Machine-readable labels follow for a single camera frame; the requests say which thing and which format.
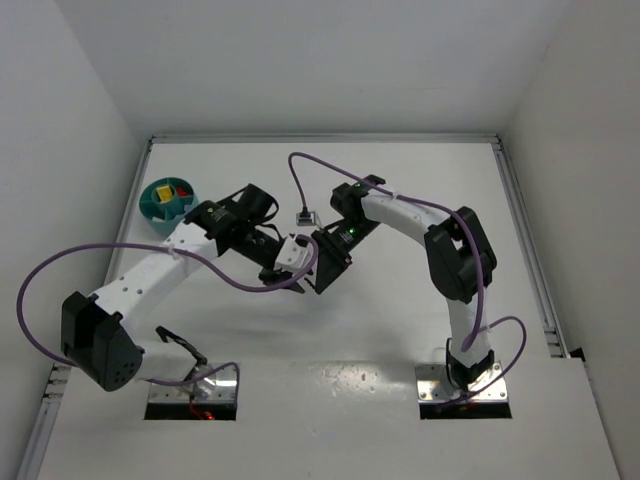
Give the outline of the yellow lego brick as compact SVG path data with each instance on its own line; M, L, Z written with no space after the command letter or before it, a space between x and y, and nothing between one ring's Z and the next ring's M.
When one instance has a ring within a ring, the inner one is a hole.
M165 204L170 202L174 197L173 189L169 184L156 186L152 199L159 204Z

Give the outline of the black lego plate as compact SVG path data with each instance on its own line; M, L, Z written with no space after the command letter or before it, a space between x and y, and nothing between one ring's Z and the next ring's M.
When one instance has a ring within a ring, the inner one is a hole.
M300 286L300 288L304 293L315 291L314 286L309 282L299 282L298 285Z

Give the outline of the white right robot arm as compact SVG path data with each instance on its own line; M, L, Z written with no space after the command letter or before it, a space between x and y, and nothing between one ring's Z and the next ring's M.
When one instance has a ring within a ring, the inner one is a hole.
M352 264L351 252L384 224L416 241L426 252L428 272L449 312L451 343L446 364L454 385L466 390L494 362L484 314L485 289L497 258L476 213L462 207L445 219L431 209L383 192L384 180L369 175L332 191L335 226L312 238L319 256L309 285L323 293Z

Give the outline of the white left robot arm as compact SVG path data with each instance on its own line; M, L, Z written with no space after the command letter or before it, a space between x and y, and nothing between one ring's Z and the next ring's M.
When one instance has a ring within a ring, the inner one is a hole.
M253 184L217 202L192 208L169 236L118 279L62 305L64 356L107 392L134 379L166 386L198 380L208 361L191 343L158 326L160 339L135 339L143 321L201 266L233 250L262 268L259 292L298 290L319 248L304 235L273 238L259 226L276 211L276 200Z

